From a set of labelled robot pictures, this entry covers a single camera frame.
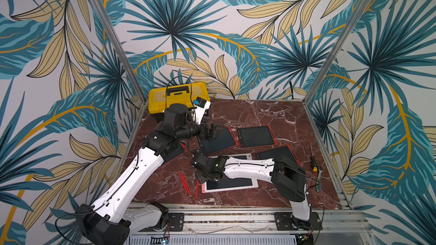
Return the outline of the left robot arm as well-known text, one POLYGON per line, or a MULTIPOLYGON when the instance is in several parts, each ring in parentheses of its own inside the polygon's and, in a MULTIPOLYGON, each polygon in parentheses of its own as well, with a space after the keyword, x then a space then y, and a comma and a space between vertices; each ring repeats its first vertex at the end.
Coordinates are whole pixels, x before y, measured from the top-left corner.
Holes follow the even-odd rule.
POLYGON ((211 103, 198 98, 193 111, 184 104, 172 104, 164 119, 146 136, 136 157, 115 183, 91 205, 82 204, 74 216, 80 232, 93 245, 122 245, 130 234, 146 228, 168 226, 168 209, 151 203, 136 212, 127 208, 149 177, 164 163, 184 152, 183 139, 214 137, 215 131, 202 123, 211 103))

